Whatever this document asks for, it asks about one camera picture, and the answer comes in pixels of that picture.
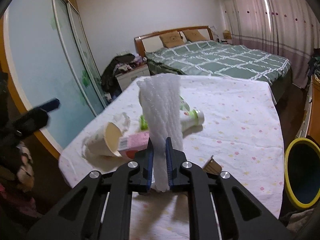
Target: white tablecloth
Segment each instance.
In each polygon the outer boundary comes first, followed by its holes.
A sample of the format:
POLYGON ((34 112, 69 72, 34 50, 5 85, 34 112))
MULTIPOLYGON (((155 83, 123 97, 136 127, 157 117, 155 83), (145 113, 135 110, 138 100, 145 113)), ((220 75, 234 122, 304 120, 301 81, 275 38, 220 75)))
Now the white tablecloth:
MULTIPOLYGON (((82 157, 85 138, 126 112, 128 131, 139 130, 142 109, 135 80, 63 150, 59 168, 71 187, 90 171, 116 170, 114 157, 82 157)), ((181 76, 181 96, 204 112, 202 130, 184 138, 187 160, 203 166, 214 159, 278 218, 284 186, 284 145, 268 83, 244 79, 181 76)), ((130 239, 189 239, 186 196, 171 192, 132 198, 130 239)))

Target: yellow trash bin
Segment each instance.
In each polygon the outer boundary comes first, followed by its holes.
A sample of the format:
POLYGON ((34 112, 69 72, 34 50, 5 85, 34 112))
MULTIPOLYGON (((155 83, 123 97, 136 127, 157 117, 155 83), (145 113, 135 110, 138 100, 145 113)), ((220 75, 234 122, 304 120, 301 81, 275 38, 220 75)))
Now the yellow trash bin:
POLYGON ((298 138, 285 152, 285 189, 291 203, 308 209, 320 197, 320 149, 311 140, 298 138))

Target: paper cup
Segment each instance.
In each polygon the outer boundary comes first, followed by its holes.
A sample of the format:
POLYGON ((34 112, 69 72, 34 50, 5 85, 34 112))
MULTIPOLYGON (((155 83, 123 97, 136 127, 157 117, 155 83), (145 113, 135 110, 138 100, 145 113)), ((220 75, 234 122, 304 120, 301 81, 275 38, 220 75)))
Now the paper cup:
POLYGON ((119 138, 122 136, 120 129, 114 123, 108 123, 86 142, 86 146, 93 155, 121 157, 118 152, 119 138))

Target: pink curtain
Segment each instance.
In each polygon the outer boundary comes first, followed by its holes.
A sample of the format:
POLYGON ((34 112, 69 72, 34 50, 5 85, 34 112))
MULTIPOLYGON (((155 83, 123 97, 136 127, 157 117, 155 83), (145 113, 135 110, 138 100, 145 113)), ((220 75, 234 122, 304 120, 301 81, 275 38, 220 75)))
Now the pink curtain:
POLYGON ((222 0, 234 44, 286 57, 293 83, 305 87, 308 61, 319 47, 320 24, 305 0, 222 0))

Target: sliding wardrobe door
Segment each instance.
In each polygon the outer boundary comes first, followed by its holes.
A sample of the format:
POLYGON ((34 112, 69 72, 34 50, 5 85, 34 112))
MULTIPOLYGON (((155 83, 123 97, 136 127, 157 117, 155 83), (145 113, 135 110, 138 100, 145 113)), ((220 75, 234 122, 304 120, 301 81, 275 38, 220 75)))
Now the sliding wardrobe door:
MULTIPOLYGON (((63 4, 60 7, 65 13, 63 4)), ((59 24, 63 30, 68 28, 63 20, 59 24)), ((14 85, 27 109, 52 98, 60 100, 60 108, 49 114, 49 124, 42 133, 61 152, 94 114, 65 56, 52 0, 13 0, 4 17, 4 45, 14 85)), ((82 64, 77 62, 73 61, 75 68, 82 64)), ((90 83, 85 75, 83 81, 90 83)), ((103 109, 96 95, 92 105, 97 112, 103 109)))
POLYGON ((105 96, 103 96, 104 91, 101 88, 100 74, 93 60, 91 51, 89 49, 89 45, 87 43, 87 39, 84 35, 84 31, 80 21, 80 16, 69 3, 67 4, 67 6, 73 34, 75 36, 84 65, 88 71, 91 80, 95 82, 94 87, 97 90, 98 95, 100 96, 100 98, 103 98, 104 103, 107 105, 108 102, 105 96))
POLYGON ((71 24, 68 17, 67 4, 63 0, 54 0, 56 10, 56 22, 59 23, 58 31, 60 32, 61 43, 64 47, 69 65, 80 89, 83 90, 89 107, 95 115, 100 114, 104 106, 100 101, 92 81, 84 67, 75 38, 72 33, 71 24))

